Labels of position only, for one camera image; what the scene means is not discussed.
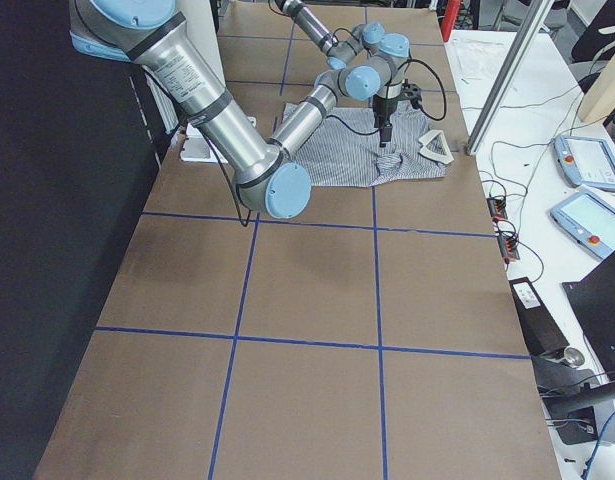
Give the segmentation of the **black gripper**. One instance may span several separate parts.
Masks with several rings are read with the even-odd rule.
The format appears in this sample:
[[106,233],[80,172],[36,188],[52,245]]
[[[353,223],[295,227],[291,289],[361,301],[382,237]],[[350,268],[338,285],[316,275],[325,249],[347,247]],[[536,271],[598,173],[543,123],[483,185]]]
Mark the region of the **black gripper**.
[[374,128],[379,134],[379,146],[386,147],[392,138],[391,116],[397,110],[400,87],[387,85],[372,97]]

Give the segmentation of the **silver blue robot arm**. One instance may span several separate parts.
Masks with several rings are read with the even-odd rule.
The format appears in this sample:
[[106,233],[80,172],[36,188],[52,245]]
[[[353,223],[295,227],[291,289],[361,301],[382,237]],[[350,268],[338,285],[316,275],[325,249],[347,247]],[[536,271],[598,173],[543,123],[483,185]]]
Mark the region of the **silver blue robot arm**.
[[312,187],[307,171],[292,158],[341,97],[372,100],[380,142],[389,142],[410,42],[378,22],[359,24],[340,41],[304,2],[276,5],[326,55],[329,68],[269,139],[188,38],[186,17],[175,2],[72,1],[70,35],[83,54],[148,68],[233,168],[228,185],[235,205],[287,219],[305,209]]
[[362,50],[375,53],[386,30],[380,22],[358,24],[348,31],[346,39],[340,39],[337,32],[331,31],[307,7],[303,1],[274,1],[280,15],[290,17],[293,22],[326,56],[328,66],[333,70],[346,68]]

